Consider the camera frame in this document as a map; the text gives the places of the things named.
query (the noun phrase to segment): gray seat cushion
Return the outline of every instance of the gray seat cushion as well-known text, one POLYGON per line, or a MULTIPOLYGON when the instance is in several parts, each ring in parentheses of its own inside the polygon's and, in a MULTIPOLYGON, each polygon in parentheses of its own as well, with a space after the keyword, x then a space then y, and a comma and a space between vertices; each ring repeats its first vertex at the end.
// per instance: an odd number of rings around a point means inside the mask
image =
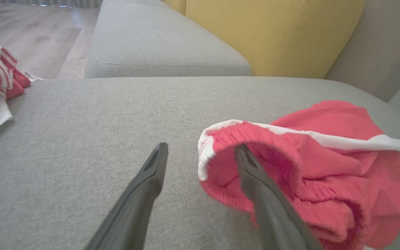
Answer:
POLYGON ((103 3, 84 76, 250 76, 246 59, 164 3, 103 3))
MULTIPOLYGON (((203 129, 269 123, 322 100, 365 107, 400 139, 400 112, 335 81, 131 77, 41 81, 9 101, 0 127, 0 249, 83 249, 158 142, 168 142, 146 250, 261 249, 250 218, 209 198, 197 178, 203 129)), ((400 249, 400 236, 390 249, 400 249)))

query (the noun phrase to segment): gray curtain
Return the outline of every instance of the gray curtain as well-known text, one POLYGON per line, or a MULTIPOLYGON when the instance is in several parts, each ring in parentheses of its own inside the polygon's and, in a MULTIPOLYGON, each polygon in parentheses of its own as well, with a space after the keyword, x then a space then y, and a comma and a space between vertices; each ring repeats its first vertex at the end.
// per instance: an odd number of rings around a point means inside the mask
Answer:
POLYGON ((0 0, 0 3, 18 3, 20 5, 60 5, 70 7, 99 8, 103 0, 0 0))

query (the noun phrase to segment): yellow cushion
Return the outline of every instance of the yellow cushion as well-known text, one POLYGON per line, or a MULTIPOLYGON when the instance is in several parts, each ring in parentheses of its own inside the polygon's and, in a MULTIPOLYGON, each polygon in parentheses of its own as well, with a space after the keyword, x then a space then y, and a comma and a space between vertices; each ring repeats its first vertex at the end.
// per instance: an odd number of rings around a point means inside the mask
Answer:
POLYGON ((323 78, 364 0, 187 0, 186 16, 242 54, 255 76, 323 78))
POLYGON ((184 15, 186 9, 186 0, 162 0, 165 4, 169 5, 173 10, 184 15))

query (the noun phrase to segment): floor plank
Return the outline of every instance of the floor plank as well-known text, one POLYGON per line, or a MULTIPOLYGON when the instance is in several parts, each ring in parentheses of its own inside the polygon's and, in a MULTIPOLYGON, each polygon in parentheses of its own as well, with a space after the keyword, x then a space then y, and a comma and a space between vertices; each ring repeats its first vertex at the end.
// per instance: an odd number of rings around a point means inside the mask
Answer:
POLYGON ((79 79, 99 8, 0 3, 0 46, 44 79, 79 79))

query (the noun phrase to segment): beige panel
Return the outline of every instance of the beige panel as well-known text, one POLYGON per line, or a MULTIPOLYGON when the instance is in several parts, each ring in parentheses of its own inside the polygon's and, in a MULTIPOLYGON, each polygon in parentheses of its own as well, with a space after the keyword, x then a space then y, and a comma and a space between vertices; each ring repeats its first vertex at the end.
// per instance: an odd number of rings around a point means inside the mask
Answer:
POLYGON ((400 74, 400 1, 366 0, 350 40, 326 79, 342 81, 388 101, 400 88, 388 86, 389 74, 400 74))

